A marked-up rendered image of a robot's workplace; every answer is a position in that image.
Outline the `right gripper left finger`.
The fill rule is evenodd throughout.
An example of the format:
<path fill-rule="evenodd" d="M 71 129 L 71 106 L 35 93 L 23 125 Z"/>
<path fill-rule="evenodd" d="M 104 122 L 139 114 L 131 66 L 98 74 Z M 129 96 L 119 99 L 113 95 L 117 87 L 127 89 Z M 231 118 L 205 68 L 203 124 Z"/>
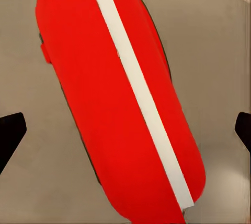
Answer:
<path fill-rule="evenodd" d="M 26 132 L 26 122 L 21 112 L 0 118 L 0 174 Z"/>

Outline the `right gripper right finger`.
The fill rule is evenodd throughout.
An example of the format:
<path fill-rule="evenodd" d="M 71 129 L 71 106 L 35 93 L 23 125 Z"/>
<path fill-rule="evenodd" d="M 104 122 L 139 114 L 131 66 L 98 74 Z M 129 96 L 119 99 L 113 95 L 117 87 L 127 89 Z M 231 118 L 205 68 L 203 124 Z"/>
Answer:
<path fill-rule="evenodd" d="M 251 114 L 240 112 L 235 123 L 235 132 L 251 153 Z"/>

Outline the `radio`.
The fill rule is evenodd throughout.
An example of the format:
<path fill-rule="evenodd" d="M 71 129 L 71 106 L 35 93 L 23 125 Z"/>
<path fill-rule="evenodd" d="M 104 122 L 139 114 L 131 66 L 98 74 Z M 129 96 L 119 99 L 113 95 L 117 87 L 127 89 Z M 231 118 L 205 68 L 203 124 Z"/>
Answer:
<path fill-rule="evenodd" d="M 112 207 L 132 224 L 185 224 L 206 171 L 145 3 L 37 0 L 36 19 Z"/>

